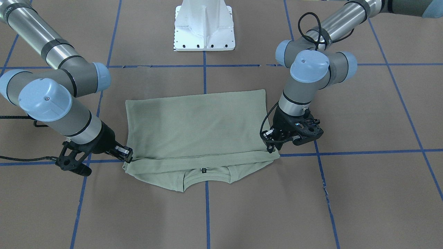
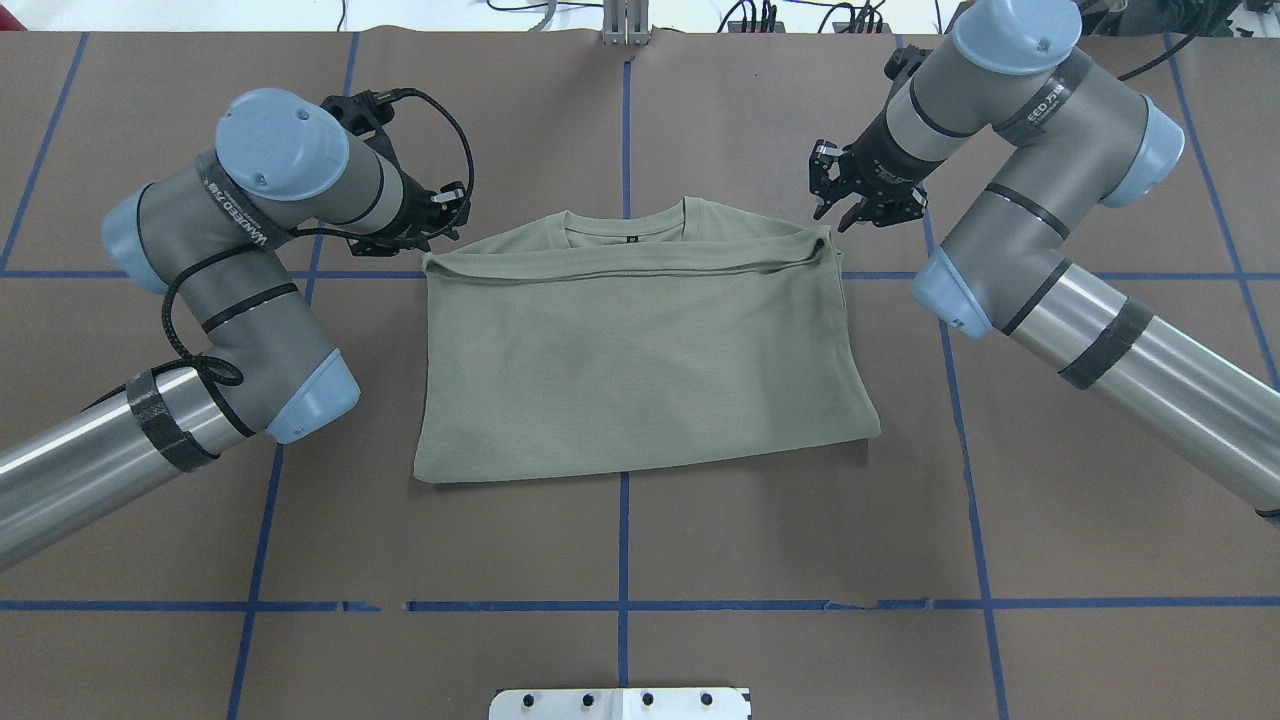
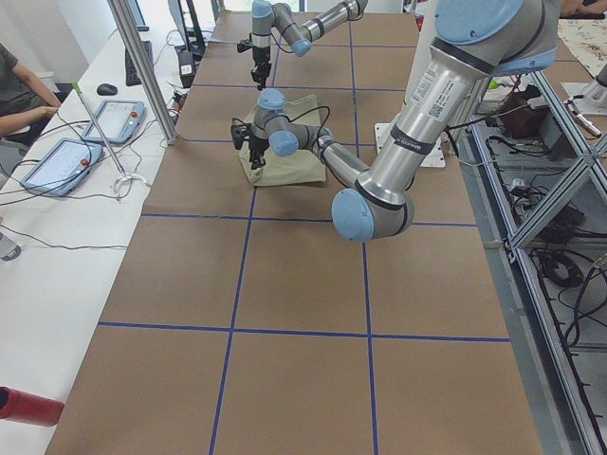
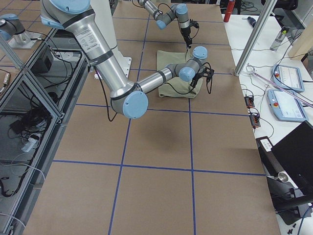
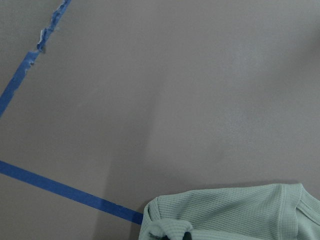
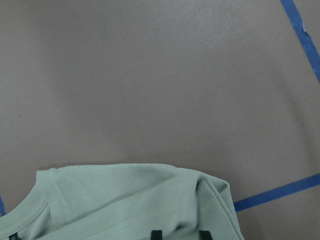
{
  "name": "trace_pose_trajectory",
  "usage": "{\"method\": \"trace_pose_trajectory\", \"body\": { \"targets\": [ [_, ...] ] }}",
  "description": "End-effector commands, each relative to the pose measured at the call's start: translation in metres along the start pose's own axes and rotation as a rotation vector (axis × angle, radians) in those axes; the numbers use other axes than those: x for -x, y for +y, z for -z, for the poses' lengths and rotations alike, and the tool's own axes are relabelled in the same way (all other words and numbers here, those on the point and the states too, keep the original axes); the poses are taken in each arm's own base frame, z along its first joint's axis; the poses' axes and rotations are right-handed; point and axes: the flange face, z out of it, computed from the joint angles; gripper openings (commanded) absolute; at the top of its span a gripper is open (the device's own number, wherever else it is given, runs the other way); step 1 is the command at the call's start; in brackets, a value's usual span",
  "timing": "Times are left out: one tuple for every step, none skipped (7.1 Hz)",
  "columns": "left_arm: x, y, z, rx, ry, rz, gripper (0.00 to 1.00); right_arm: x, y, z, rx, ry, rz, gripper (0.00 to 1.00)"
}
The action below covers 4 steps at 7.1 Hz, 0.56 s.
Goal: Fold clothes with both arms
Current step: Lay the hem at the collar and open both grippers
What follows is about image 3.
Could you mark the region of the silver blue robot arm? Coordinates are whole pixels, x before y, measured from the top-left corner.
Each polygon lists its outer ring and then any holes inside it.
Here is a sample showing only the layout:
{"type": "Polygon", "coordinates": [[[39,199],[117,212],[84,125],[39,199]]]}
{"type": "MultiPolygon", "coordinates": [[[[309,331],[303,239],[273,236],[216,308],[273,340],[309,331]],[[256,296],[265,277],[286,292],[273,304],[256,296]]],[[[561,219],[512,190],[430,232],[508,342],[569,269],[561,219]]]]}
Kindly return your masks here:
{"type": "Polygon", "coordinates": [[[327,32],[346,22],[362,18],[368,2],[363,0],[339,1],[331,9],[318,14],[305,23],[295,22],[289,5],[271,4],[268,1],[253,1],[251,7],[251,32],[246,40],[239,43],[238,51],[251,49],[254,67],[251,77],[258,90],[267,87],[271,70],[271,37],[275,29],[297,57],[305,55],[312,43],[320,40],[327,32]]]}
{"type": "Polygon", "coordinates": [[[254,2],[249,37],[237,48],[252,52],[251,75],[260,95],[253,120],[230,127],[234,146],[248,147],[254,168],[264,165],[267,150],[279,156],[300,150],[314,154],[343,185],[331,208],[336,231],[360,243],[395,236],[411,224],[414,206],[407,187],[476,82],[553,63],[561,5],[543,0],[438,2],[430,61],[371,165],[351,155],[329,129],[293,122],[285,114],[284,95],[266,85],[273,32],[303,56],[326,32],[361,18],[365,8],[362,1],[342,1],[298,24],[285,4],[254,2]]]}

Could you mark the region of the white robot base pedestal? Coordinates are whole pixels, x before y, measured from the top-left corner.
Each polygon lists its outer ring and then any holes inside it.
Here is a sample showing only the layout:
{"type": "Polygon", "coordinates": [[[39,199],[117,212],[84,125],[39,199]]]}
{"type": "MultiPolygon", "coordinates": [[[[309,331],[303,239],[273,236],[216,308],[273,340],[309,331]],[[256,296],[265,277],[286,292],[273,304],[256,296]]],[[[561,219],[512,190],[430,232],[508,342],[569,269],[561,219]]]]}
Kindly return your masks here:
{"type": "MultiPolygon", "coordinates": [[[[376,150],[379,155],[384,146],[388,143],[390,138],[390,131],[393,127],[392,123],[380,122],[374,126],[375,139],[376,139],[376,150]]],[[[446,158],[442,151],[441,139],[437,139],[432,146],[430,153],[424,158],[420,167],[421,168],[444,168],[446,166],[446,158]]]]}

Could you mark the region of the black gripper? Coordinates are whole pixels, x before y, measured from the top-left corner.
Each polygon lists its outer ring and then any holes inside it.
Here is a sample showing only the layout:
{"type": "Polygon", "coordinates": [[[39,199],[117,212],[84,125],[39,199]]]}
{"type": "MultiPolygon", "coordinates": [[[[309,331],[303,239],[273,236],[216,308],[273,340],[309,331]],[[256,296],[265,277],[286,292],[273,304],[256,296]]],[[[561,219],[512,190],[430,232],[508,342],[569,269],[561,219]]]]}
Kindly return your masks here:
{"type": "Polygon", "coordinates": [[[258,81],[257,89],[264,90],[266,88],[266,80],[270,74],[270,47],[252,48],[254,67],[252,69],[252,79],[258,81]]]}
{"type": "Polygon", "coordinates": [[[252,136],[249,139],[249,162],[253,171],[262,169],[266,165],[265,151],[267,149],[267,141],[257,136],[252,136]]]}

